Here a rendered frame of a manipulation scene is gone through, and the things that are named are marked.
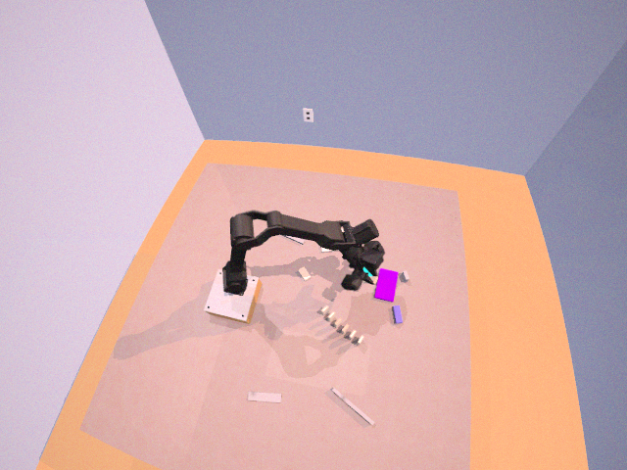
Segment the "magenta flat rectangular block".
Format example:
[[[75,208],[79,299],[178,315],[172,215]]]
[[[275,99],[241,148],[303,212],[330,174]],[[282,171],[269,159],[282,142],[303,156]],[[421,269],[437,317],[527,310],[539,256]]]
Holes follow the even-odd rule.
[[[393,302],[395,296],[398,272],[380,268],[377,288],[374,298]]]

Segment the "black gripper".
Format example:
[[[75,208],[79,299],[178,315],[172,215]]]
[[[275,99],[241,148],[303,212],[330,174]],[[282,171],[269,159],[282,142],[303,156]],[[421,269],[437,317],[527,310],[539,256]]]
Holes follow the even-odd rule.
[[[368,241],[365,243],[365,245],[370,249],[371,247],[374,248],[374,246],[376,244],[380,244],[380,242],[378,241]],[[380,244],[381,245],[381,244]],[[382,246],[382,245],[381,245]],[[360,268],[360,265],[358,263],[358,257],[357,254],[358,253],[362,253],[363,252],[363,245],[359,245],[357,249],[350,255],[348,256],[342,256],[342,259],[346,259],[350,265],[349,267],[354,269],[354,272],[352,273],[353,275],[346,275],[346,277],[344,278],[343,282],[341,283],[341,285],[343,286],[344,289],[346,290],[358,290],[362,281],[365,281],[371,285],[374,285],[374,282],[372,281],[372,279],[368,276],[368,272],[364,272],[363,268]],[[366,270],[368,270],[373,276],[377,276],[377,271],[376,269],[372,269],[372,268],[368,268],[368,267],[364,267]]]

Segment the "purple rectangular block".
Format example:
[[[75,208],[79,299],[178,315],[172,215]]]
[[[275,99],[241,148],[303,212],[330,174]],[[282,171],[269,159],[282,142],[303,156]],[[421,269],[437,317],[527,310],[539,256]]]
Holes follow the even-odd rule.
[[[396,323],[402,323],[402,313],[400,310],[400,306],[399,305],[394,305],[393,306],[393,310],[394,310],[394,317],[395,317],[395,322]]]

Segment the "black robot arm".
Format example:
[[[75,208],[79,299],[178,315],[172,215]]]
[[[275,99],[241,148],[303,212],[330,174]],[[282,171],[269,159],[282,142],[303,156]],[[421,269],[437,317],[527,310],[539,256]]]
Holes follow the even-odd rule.
[[[254,234],[254,219],[266,221],[267,228],[257,237]],[[342,228],[344,232],[342,232]],[[230,218],[231,255],[222,269],[222,289],[225,293],[243,296],[248,287],[246,252],[261,246],[272,236],[285,235],[315,241],[322,248],[337,251],[343,256],[352,254],[358,247],[379,237],[375,223],[368,219],[353,227],[350,221],[313,222],[282,214],[280,211],[243,211]],[[384,261],[384,248],[376,244],[374,248],[363,246],[358,253],[360,268],[378,269]],[[241,295],[242,294],[242,295]]]

